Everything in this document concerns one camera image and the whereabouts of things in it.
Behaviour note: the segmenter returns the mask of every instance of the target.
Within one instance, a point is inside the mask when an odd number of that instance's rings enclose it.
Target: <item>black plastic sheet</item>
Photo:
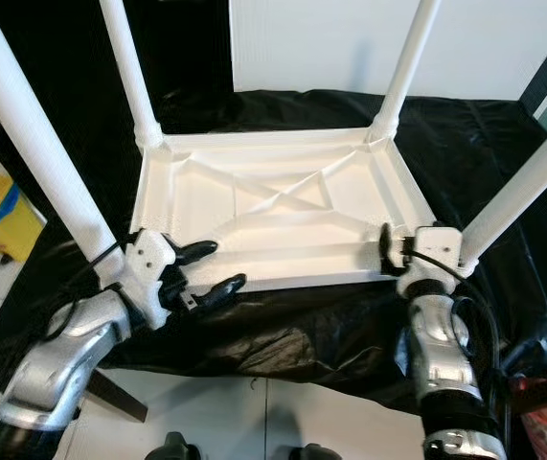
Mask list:
[[[336,91],[173,93],[157,113],[174,133],[364,127],[381,101]],[[520,103],[410,98],[396,142],[438,219],[463,228],[546,137]],[[107,126],[93,141],[96,154],[78,164],[118,237],[127,231],[139,174],[131,138],[125,126]],[[0,372],[19,357],[34,315],[51,307],[46,299],[84,265],[51,218],[0,310]],[[547,191],[484,255],[472,281],[500,322],[508,375],[547,376]],[[94,276],[78,292],[94,294]],[[484,354],[484,328],[470,313],[467,322]],[[137,334],[103,365],[310,381],[414,411],[407,324],[393,282],[246,293],[223,309]],[[480,372],[484,364],[476,361]]]

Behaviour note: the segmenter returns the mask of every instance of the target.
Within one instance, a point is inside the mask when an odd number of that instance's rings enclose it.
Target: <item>white cylindrical leg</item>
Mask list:
[[[81,251],[92,261],[116,240],[81,181],[0,30],[0,123],[52,202]],[[124,266],[120,249],[95,269],[103,285]]]
[[[478,258],[547,188],[547,140],[463,232],[461,264],[469,275]]]
[[[394,138],[399,126],[399,114],[409,85],[422,56],[422,50],[435,21],[441,0],[421,0],[400,52],[399,62],[392,77],[383,105],[367,134],[367,142],[387,137]]]
[[[101,9],[135,122],[137,145],[141,148],[159,146],[163,141],[162,129],[151,109],[123,0],[101,0]]]

